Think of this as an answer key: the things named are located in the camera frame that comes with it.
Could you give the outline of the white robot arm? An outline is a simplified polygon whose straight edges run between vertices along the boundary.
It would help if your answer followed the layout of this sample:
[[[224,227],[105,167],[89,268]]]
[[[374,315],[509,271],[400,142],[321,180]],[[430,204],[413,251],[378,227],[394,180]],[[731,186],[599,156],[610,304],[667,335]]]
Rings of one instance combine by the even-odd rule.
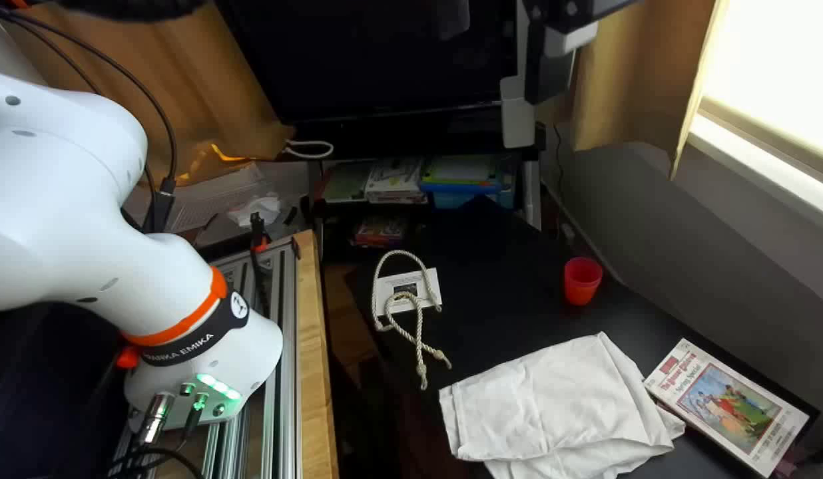
[[[0,71],[0,311],[87,308],[136,349],[131,407],[164,400],[172,425],[229,420],[272,377],[282,331],[187,240],[123,218],[143,166],[125,107]]]

